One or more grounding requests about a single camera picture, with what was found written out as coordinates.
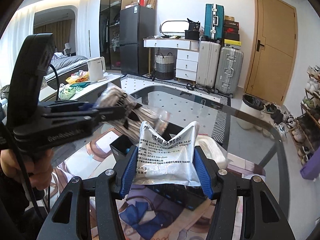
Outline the person's left hand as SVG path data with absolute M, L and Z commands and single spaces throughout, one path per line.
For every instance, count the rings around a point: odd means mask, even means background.
M 31 187 L 35 187 L 38 190 L 44 190 L 50 185 L 53 171 L 51 165 L 53 155 L 53 150 L 49 149 L 46 150 L 44 156 L 36 163 L 30 158 L 27 158 L 24 161 L 27 173 L 33 174 L 29 177 Z M 1 150 L 1 168 L 7 177 L 21 182 L 21 169 L 12 150 Z

